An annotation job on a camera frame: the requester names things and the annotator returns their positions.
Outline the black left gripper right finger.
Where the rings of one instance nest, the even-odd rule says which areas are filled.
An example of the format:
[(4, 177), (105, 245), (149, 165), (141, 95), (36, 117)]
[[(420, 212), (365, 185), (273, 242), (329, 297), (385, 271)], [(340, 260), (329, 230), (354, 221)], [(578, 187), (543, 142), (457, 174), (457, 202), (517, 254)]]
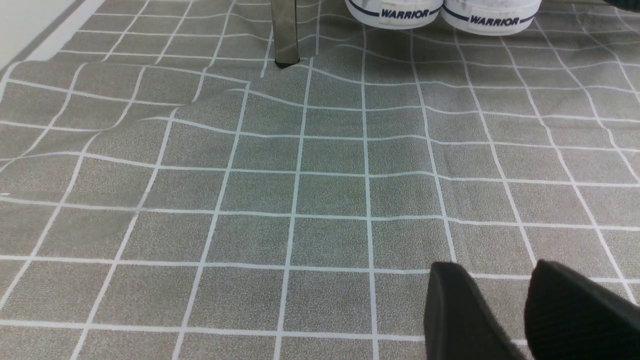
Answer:
[(535, 265), (524, 324), (536, 360), (640, 357), (639, 307), (553, 260)]

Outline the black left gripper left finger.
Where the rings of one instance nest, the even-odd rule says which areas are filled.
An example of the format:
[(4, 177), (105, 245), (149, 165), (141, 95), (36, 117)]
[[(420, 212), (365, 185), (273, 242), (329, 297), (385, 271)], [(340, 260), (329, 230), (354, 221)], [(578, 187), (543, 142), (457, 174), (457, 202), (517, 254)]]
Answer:
[(428, 360), (524, 360), (461, 265), (430, 266), (423, 313)]

